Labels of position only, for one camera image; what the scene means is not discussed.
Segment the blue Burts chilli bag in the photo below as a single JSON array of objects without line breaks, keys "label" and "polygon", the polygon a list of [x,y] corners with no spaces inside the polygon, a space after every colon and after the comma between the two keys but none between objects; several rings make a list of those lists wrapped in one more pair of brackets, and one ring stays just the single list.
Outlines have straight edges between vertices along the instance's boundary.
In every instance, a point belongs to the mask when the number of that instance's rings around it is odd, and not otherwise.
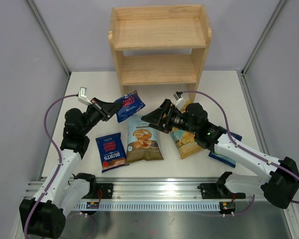
[{"label": "blue Burts chilli bag", "polygon": [[114,133],[95,139],[102,164],[102,173],[126,165],[126,152],[121,133]]},{"label": "blue Burts chilli bag", "polygon": [[117,122],[121,123],[143,109],[146,105],[138,96],[137,91],[130,92],[115,100],[115,103],[122,104],[122,107],[116,113]]}]

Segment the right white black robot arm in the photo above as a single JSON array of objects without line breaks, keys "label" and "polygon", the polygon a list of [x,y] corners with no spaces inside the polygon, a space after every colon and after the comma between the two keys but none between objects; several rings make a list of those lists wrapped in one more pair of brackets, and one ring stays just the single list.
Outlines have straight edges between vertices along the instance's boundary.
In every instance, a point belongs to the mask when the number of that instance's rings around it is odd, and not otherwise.
[{"label": "right white black robot arm", "polygon": [[224,128],[212,124],[199,103],[189,104],[182,113],[166,99],[142,120],[161,132],[169,133],[177,128],[193,133],[200,147],[233,159],[255,173],[254,176],[223,173],[216,183],[221,197],[232,193],[260,195],[274,206],[286,209],[299,189],[299,170],[293,159],[278,159],[247,147]]}]

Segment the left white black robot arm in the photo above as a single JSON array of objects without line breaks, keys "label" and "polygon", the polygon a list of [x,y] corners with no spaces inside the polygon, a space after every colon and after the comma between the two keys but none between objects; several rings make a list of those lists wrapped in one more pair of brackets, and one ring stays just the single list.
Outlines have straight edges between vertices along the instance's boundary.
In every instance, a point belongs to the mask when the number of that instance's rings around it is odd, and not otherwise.
[{"label": "left white black robot arm", "polygon": [[63,139],[56,147],[58,161],[49,176],[29,200],[19,206],[24,237],[30,235],[57,239],[62,235],[66,219],[79,201],[93,198],[98,192],[96,177],[79,173],[66,188],[72,172],[83,159],[88,146],[88,132],[100,121],[108,121],[121,108],[121,103],[107,103],[97,98],[87,100],[87,109],[65,113]]}]

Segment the light blue cassava chips bag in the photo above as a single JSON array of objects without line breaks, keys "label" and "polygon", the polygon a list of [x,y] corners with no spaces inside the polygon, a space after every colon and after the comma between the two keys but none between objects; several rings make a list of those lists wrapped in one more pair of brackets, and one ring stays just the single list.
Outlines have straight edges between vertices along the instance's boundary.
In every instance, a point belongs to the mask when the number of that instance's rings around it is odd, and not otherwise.
[{"label": "light blue cassava chips bag", "polygon": [[128,138],[126,164],[137,161],[164,160],[158,144],[158,131],[142,120],[142,115],[127,119]]}]

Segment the yellow kettle chips bag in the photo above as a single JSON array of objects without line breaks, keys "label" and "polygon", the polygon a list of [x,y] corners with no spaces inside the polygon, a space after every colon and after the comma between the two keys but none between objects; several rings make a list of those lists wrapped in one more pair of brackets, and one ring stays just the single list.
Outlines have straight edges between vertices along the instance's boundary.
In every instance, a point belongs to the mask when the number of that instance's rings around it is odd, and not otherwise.
[{"label": "yellow kettle chips bag", "polygon": [[193,133],[189,133],[174,127],[170,132],[170,136],[176,145],[181,159],[185,159],[203,150],[203,148],[195,142],[195,135]]}]

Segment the wooden two-tier shelf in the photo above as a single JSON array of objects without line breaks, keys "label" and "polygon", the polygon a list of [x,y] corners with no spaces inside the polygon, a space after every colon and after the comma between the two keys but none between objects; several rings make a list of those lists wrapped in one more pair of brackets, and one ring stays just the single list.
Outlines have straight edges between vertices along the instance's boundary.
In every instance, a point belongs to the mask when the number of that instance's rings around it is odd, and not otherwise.
[{"label": "wooden two-tier shelf", "polygon": [[204,5],[114,7],[108,39],[123,95],[129,86],[186,84],[195,100],[212,40]]}]

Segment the blue green Burts vinegar bag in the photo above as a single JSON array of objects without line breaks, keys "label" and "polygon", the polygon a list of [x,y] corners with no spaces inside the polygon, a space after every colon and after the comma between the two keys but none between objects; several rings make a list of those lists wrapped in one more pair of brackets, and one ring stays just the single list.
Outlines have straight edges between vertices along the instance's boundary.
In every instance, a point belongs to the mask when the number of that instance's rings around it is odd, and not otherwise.
[{"label": "blue green Burts vinegar bag", "polygon": [[[236,133],[233,133],[233,132],[232,132],[231,134],[232,134],[232,136],[233,136],[235,139],[237,139],[238,141],[241,141],[241,140],[242,140],[242,136],[241,136],[241,135],[236,134]],[[213,159],[215,159],[215,160],[218,160],[218,161],[220,161],[220,162],[222,162],[222,163],[224,163],[224,164],[226,164],[226,165],[228,165],[228,166],[230,166],[230,167],[232,167],[232,168],[235,168],[235,167],[236,167],[236,161],[233,160],[233,159],[231,159],[231,158],[228,158],[228,157],[226,157],[226,156],[224,156],[224,155],[216,154],[216,153],[210,152],[210,153],[208,154],[208,156],[209,156],[210,158],[213,158]]]}]

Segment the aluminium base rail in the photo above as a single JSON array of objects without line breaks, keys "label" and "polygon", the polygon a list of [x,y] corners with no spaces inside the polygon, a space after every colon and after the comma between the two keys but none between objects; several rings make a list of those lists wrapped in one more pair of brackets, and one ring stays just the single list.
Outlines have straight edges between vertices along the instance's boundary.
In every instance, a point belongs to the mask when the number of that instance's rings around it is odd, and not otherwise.
[{"label": "aluminium base rail", "polygon": [[97,178],[99,185],[112,184],[112,198],[82,199],[75,211],[200,211],[218,212],[223,199],[203,199],[199,185],[216,178]]}]

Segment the right aluminium frame post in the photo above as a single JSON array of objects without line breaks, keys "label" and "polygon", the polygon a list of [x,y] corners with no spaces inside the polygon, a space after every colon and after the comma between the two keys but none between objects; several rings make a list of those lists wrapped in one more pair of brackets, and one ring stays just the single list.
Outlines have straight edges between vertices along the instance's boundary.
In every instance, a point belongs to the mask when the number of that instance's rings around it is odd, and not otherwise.
[{"label": "right aluminium frame post", "polygon": [[244,65],[243,69],[241,70],[241,75],[243,77],[246,76],[248,70],[250,69],[254,59],[256,58],[258,52],[260,51],[262,45],[265,43],[267,37],[269,36],[272,28],[274,27],[276,21],[278,20],[281,12],[283,11],[285,5],[288,3],[288,0],[279,0],[277,6],[275,7],[273,13],[271,14],[265,28],[263,29],[255,47],[253,48],[246,64]]}]

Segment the aluminium frame post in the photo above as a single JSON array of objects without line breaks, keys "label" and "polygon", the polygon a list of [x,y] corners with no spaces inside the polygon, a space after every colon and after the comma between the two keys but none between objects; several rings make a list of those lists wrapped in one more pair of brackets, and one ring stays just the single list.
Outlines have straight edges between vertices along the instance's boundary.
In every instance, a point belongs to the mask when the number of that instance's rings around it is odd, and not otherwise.
[{"label": "aluminium frame post", "polygon": [[273,13],[271,14],[265,28],[263,29],[255,47],[253,48],[246,64],[244,65],[243,69],[241,70],[241,75],[243,77],[246,76],[248,70],[250,69],[254,59],[256,58],[258,52],[260,51],[262,45],[265,43],[267,37],[269,36],[272,28],[274,27],[276,21],[278,20],[281,12],[283,11],[285,5],[288,3],[288,0],[279,0],[277,6],[275,7]]},{"label": "aluminium frame post", "polygon": [[48,26],[45,23],[45,20],[44,20],[42,14],[40,13],[40,10],[39,10],[37,4],[35,3],[34,0],[26,0],[26,3],[28,4],[31,12],[33,13],[35,20],[39,24],[39,27],[42,30],[45,38],[47,39],[50,47],[52,48],[58,62],[62,66],[63,71],[69,78],[71,75],[71,71],[69,70],[69,67],[68,67],[64,57],[62,56],[57,44],[55,43],[55,40],[53,39],[53,36],[52,36],[50,30],[48,29]]}]

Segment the left aluminium frame post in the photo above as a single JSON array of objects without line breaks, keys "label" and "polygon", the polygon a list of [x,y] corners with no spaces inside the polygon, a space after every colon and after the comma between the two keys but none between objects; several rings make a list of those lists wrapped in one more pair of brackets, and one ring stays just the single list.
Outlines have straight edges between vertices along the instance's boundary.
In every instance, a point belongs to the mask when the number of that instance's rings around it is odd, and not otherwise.
[{"label": "left aluminium frame post", "polygon": [[45,38],[47,39],[50,47],[52,48],[58,62],[62,66],[63,71],[69,78],[71,75],[71,71],[69,70],[69,67],[68,67],[64,57],[62,56],[57,44],[55,43],[55,40],[53,39],[53,36],[52,36],[50,30],[48,29],[48,26],[45,23],[45,20],[44,20],[42,14],[40,13],[40,10],[39,10],[37,4],[35,3],[34,0],[26,0],[26,3],[28,4],[31,12],[33,13],[35,20],[39,24],[39,27],[42,30]]}]

